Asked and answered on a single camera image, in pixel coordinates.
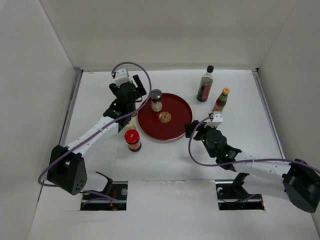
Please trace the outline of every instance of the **tray rim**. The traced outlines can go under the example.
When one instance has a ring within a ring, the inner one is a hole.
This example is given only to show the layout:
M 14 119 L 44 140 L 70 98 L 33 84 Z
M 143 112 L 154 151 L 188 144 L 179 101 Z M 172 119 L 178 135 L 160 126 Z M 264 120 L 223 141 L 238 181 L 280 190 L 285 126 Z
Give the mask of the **tray rim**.
M 176 95 L 176 94 L 173 94 L 173 93 L 170 93 L 170 92 L 163 92 L 162 95 L 163 95 L 163 94 L 173 95 L 173 96 L 176 96 L 176 97 L 182 99 L 182 100 L 188 105 L 188 107 L 189 107 L 189 109 L 190 109 L 190 111 L 191 111 L 191 123 L 192 123 L 192 121 L 194 120 L 194 113 L 192 112 L 192 108 L 190 107 L 189 103 L 187 103 L 186 100 L 184 100 L 182 97 L 180 97 L 180 96 L 178 96 L 178 95 Z M 136 117 L 136 121 L 137 121 L 140 129 L 142 130 L 142 132 L 143 132 L 145 135 L 147 135 L 148 137 L 152 138 L 152 139 L 155 139 L 155 140 L 158 140 L 158 141 L 172 141 L 172 140 L 176 140 L 176 139 L 181 138 L 181 137 L 182 137 L 183 135 L 185 135 L 185 133 L 186 133 L 186 132 L 184 132 L 184 133 L 181 134 L 180 136 L 177 136 L 177 137 L 171 138 L 171 139 L 159 139 L 159 138 L 155 138 L 155 137 L 153 137 L 153 136 L 150 136 L 149 134 L 147 134 L 147 133 L 143 130 L 143 128 L 140 126 L 140 122 L 139 122 L 138 116 L 139 116 L 139 111 L 137 112 L 137 114 L 136 114 L 136 116 L 135 116 L 135 117 Z

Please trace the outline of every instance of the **bottle cap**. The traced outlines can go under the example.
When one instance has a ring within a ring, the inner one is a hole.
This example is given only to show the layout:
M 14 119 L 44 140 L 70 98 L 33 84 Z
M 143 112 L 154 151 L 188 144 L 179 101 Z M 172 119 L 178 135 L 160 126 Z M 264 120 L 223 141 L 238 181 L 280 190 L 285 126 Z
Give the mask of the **bottle cap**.
M 228 87 L 225 87 L 222 91 L 223 94 L 229 94 L 230 93 L 230 89 Z
M 134 144 L 139 140 L 139 133 L 135 129 L 130 129 L 125 132 L 124 139 L 128 144 Z
M 212 73 L 212 72 L 214 71 L 214 66 L 209 65 L 209 66 L 206 68 L 206 71 L 207 71 L 208 73 Z
M 159 89 L 153 89 L 150 93 L 151 99 L 159 99 L 162 97 L 162 91 Z

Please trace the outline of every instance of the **bottle label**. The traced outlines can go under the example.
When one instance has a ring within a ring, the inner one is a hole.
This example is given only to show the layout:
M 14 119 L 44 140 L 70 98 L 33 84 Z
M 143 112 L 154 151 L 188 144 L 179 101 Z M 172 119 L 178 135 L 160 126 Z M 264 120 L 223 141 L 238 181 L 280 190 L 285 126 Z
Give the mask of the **bottle label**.
M 212 85 L 207 85 L 207 86 L 205 86 L 205 87 L 204 87 L 203 95 L 202 95 L 201 100 L 207 100 L 207 99 L 208 99 L 208 96 L 209 96 L 209 93 L 210 93 L 211 86 L 212 86 Z
M 227 101 L 227 98 L 228 98 L 228 96 L 223 96 L 223 95 L 220 95 L 220 97 L 219 97 L 219 99 L 224 102 Z
M 224 110 L 224 106 L 219 106 L 219 105 L 214 105 L 214 107 L 213 107 L 213 109 L 212 109 L 212 111 L 213 112 L 222 112 L 223 110 Z

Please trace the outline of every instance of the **robotic arm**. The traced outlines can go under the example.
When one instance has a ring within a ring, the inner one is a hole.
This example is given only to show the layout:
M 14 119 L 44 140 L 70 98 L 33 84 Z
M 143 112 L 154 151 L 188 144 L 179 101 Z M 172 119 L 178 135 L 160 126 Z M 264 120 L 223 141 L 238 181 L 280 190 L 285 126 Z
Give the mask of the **robotic arm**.
M 126 68 L 117 70 L 113 75 L 114 83 L 109 85 L 116 99 L 110 107 L 103 113 L 101 119 L 84 135 L 69 143 L 67 146 L 57 145 L 53 148 L 50 157 L 50 164 L 61 157 L 68 150 L 73 149 L 82 143 L 80 147 L 68 154 L 64 159 L 49 169 L 47 179 L 58 187 L 64 189 L 72 195 L 81 191 L 94 190 L 97 192 L 107 192 L 112 179 L 99 172 L 86 171 L 86 163 L 89 157 L 98 150 L 104 142 L 113 135 L 120 132 L 131 120 L 127 116 L 117 122 L 110 124 L 115 119 L 127 115 L 136 110 L 136 102 L 147 94 L 139 76 L 134 75 L 129 78 Z
M 201 141 L 217 164 L 252 159 L 253 157 L 227 144 L 227 138 L 217 130 L 223 122 L 221 112 L 214 112 L 211 122 L 197 128 L 194 140 Z M 195 120 L 186 124 L 187 138 L 198 125 Z M 221 166 L 225 170 L 239 173 L 232 190 L 247 194 L 265 194 L 290 201 L 297 208 L 314 213 L 320 201 L 320 177 L 310 168 L 283 161 L 243 162 Z

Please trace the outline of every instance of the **jar with red lid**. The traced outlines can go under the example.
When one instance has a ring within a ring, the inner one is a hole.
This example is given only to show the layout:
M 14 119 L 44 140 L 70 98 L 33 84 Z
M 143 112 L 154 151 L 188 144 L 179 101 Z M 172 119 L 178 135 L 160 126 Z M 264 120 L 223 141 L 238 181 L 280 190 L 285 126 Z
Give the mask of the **jar with red lid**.
M 141 149 L 140 136 L 137 130 L 130 129 L 125 132 L 124 139 L 128 144 L 129 150 L 132 152 L 138 152 Z

